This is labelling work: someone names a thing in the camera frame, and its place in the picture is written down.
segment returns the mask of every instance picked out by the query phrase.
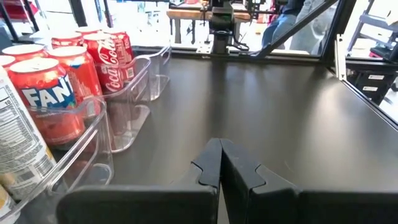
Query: black countertop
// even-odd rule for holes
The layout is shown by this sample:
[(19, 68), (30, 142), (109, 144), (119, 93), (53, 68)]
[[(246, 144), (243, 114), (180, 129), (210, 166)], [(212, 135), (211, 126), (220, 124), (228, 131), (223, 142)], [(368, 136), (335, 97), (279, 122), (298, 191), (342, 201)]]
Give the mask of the black countertop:
[(114, 184), (169, 184), (228, 138), (306, 189), (398, 190), (398, 135), (325, 68), (172, 59)]

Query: wooden table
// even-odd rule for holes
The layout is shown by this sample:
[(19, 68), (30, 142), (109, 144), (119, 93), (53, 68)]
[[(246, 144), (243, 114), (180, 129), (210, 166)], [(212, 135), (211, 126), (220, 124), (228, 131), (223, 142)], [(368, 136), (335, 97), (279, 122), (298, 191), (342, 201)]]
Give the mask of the wooden table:
[[(202, 8), (202, 5), (200, 3), (197, 4), (181, 4), (179, 7), (184, 7), (184, 8), (192, 8), (192, 10), (187, 10), (187, 9), (168, 9), (167, 10), (167, 16), (170, 19), (174, 19), (175, 21), (175, 43), (176, 44), (181, 44), (181, 19), (191, 19), (193, 21), (192, 24), (192, 34), (195, 36), (195, 21), (196, 20), (203, 20), (203, 13), (200, 11)], [(234, 9), (240, 9), (240, 10), (246, 10), (242, 4), (232, 4), (232, 7)], [(207, 11), (205, 14), (204, 20), (208, 21), (210, 20), (212, 15), (211, 11)], [(245, 12), (235, 12), (234, 13), (234, 18), (235, 18), (235, 37), (239, 39), (239, 30), (241, 28), (241, 23), (242, 22), (249, 22), (250, 21), (250, 15)]]

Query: can holder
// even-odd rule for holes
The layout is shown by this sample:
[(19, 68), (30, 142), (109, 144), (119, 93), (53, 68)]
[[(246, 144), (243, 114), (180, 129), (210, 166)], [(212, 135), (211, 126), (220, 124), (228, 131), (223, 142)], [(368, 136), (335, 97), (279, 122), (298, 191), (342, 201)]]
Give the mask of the can holder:
[(170, 44), (155, 54), (147, 55), (150, 58), (150, 100), (156, 100), (162, 94), (170, 81), (169, 63), (172, 48)]
[(114, 170), (111, 140), (108, 132), (106, 103), (101, 98), (90, 98), (72, 110), (28, 108), (53, 119), (68, 114), (83, 116), (93, 104), (99, 105), (99, 113), (85, 119), (85, 132), (68, 151), (52, 150), (57, 165), (40, 181), (31, 193), (0, 217), (2, 224), (54, 224), (58, 201), (68, 192), (84, 185), (106, 185)]
[(136, 57), (127, 65), (106, 65), (120, 73), (130, 68), (134, 70), (134, 77), (124, 82), (123, 89), (103, 95), (107, 104), (113, 153), (125, 151), (131, 146), (150, 113), (150, 65), (151, 61), (145, 55)]

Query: cable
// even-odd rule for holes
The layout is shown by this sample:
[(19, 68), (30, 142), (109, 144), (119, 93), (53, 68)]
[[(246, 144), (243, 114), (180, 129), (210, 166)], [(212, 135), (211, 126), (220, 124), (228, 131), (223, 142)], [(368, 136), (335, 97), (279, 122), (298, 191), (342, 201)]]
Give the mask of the cable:
[(252, 21), (250, 21), (249, 27), (248, 27), (248, 29), (246, 30), (246, 32), (242, 35), (240, 41), (242, 41), (242, 40), (244, 39), (244, 37), (246, 36), (247, 32), (249, 31), (249, 29), (250, 29), (250, 27), (251, 27), (251, 24), (252, 24)]
[[(203, 27), (206, 27), (206, 12), (209, 10), (208, 5), (209, 5), (209, 3), (207, 2), (206, 4), (203, 4), (202, 8), (200, 9), (202, 11), (202, 14), (201, 14), (202, 18), (201, 19), (203, 19)], [(207, 38), (205, 40), (205, 44), (209, 44), (210, 43), (209, 35), (210, 34), (207, 35)]]
[(234, 45), (233, 44), (228, 44), (228, 46), (235, 47), (236, 49), (241, 50), (241, 51), (249, 51), (250, 50), (250, 47), (247, 44), (241, 43), (240, 41), (238, 41), (236, 39), (234, 33), (232, 33), (232, 37), (234, 39), (235, 44)]

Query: nutrition label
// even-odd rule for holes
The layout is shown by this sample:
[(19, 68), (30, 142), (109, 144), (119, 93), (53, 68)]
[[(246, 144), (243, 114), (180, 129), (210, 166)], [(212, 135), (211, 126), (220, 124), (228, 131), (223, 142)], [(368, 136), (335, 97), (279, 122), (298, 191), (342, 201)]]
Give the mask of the nutrition label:
[[(0, 147), (18, 153), (18, 149), (23, 149), (38, 142), (33, 138), (33, 133), (27, 129), (26, 121), (18, 113), (12, 103), (7, 91), (0, 88)], [(2, 157), (2, 160), (14, 159)]]
[(55, 161), (15, 94), (9, 86), (0, 86), (0, 181), (14, 198), (22, 198)]

